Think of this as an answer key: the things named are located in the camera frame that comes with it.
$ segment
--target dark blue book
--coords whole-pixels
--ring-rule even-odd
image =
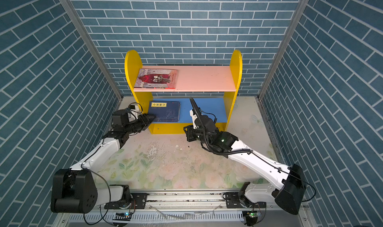
[[[178,122],[180,118],[179,101],[150,101],[148,114],[155,115],[155,122]]]

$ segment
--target gray floor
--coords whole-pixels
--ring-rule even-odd
[[[72,223],[69,227],[86,227],[87,224]],[[110,227],[106,223],[94,225],[95,227]],[[244,227],[241,222],[186,222],[168,224],[127,224],[126,227]],[[256,224],[256,227],[303,227],[298,215],[289,214],[283,210],[271,210],[265,219]]]

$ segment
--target blue shelf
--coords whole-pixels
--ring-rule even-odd
[[[192,117],[190,116],[190,110],[192,105],[189,98],[160,98],[154,99],[154,101],[179,101],[181,105],[180,118],[178,122],[154,122],[154,123],[191,123]],[[223,98],[194,98],[198,107],[207,113],[213,113],[217,117],[217,123],[227,122],[225,105]]]

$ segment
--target yellow title label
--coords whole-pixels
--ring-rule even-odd
[[[156,106],[166,107],[166,103],[152,102],[152,107],[156,107]]]

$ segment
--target book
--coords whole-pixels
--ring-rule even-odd
[[[180,106],[179,101],[150,101],[147,113],[155,115],[156,122],[178,122]]]
[[[141,68],[135,88],[175,88],[177,70]]]

